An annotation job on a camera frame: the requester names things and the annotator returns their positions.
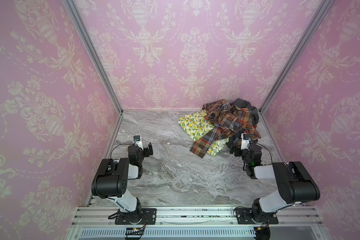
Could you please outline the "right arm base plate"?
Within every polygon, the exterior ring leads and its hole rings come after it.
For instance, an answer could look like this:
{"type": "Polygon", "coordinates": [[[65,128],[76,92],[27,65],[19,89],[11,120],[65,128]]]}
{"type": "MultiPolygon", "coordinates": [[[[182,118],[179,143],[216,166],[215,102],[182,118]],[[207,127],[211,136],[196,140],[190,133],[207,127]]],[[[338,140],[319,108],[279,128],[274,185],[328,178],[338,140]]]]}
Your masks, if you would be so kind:
{"type": "Polygon", "coordinates": [[[255,213],[252,209],[245,207],[236,207],[233,210],[233,216],[239,225],[277,225],[279,221],[276,213],[255,213]]]}

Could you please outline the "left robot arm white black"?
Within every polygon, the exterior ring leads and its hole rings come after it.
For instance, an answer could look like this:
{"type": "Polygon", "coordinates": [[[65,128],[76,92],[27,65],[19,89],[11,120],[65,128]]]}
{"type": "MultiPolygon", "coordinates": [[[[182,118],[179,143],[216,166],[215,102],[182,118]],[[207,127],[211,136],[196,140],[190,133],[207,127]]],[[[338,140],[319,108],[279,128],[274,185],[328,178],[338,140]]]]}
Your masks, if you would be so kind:
{"type": "Polygon", "coordinates": [[[117,207],[115,214],[108,216],[116,225],[154,225],[157,210],[142,208],[140,200],[128,190],[129,180],[138,180],[143,175],[144,158],[153,155],[152,143],[143,148],[141,143],[128,146],[128,157],[102,159],[92,182],[93,196],[110,200],[117,207]]]}

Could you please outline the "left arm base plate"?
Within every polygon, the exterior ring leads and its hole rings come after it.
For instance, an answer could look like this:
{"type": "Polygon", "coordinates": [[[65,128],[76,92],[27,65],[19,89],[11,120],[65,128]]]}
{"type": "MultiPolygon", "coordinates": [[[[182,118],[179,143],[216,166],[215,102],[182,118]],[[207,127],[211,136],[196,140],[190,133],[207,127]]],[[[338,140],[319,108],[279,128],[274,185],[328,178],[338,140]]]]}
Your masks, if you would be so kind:
{"type": "Polygon", "coordinates": [[[143,208],[132,213],[118,211],[115,217],[116,225],[155,225],[157,209],[143,208]]]}

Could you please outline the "dark grey cloth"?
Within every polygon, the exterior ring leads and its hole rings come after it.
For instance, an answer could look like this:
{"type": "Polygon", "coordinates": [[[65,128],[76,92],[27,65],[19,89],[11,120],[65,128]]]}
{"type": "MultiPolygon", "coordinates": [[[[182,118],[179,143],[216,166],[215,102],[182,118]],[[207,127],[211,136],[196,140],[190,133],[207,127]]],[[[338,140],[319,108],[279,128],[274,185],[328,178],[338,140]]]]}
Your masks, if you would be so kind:
{"type": "MultiPolygon", "coordinates": [[[[230,104],[233,106],[237,106],[239,108],[248,108],[252,113],[252,125],[256,128],[259,122],[259,113],[256,107],[252,106],[250,102],[240,98],[237,98],[234,102],[231,102],[230,104]]],[[[242,133],[244,133],[244,129],[241,129],[240,131],[236,132],[233,137],[240,138],[242,133]]]]}

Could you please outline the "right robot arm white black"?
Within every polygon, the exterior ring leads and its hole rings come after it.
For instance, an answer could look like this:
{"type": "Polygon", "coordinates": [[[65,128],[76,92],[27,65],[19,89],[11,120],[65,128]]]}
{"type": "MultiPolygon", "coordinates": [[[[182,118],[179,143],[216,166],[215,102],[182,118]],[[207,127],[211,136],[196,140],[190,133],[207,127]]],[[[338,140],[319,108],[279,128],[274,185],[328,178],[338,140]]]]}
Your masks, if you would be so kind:
{"type": "Polygon", "coordinates": [[[320,190],[301,162],[262,164],[264,146],[246,136],[230,137],[229,151],[243,160],[243,170],[253,180],[275,180],[277,190],[255,199],[250,208],[236,207],[233,216],[238,224],[278,224],[277,213],[295,204],[320,199],[320,190]]]}

